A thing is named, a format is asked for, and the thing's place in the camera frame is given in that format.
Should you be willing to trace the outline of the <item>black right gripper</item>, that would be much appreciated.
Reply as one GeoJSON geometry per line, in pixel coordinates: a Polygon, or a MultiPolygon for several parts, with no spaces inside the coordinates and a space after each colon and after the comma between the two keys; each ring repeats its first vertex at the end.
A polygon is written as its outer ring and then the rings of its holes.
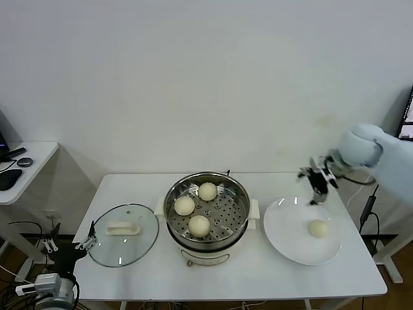
{"type": "Polygon", "coordinates": [[[328,185],[324,176],[322,174],[311,174],[308,180],[313,191],[317,193],[317,199],[311,199],[309,205],[319,205],[320,202],[325,202],[328,196],[328,185]]]}

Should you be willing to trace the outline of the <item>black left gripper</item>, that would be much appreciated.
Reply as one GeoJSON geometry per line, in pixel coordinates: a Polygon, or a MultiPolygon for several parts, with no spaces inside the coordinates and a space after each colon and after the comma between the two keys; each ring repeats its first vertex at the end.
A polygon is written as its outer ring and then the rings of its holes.
{"type": "Polygon", "coordinates": [[[60,223],[55,224],[49,233],[41,237],[43,247],[54,262],[50,268],[52,272],[59,275],[73,274],[76,262],[87,255],[97,243],[95,222],[90,224],[87,237],[80,243],[63,243],[58,246],[60,223]]]}

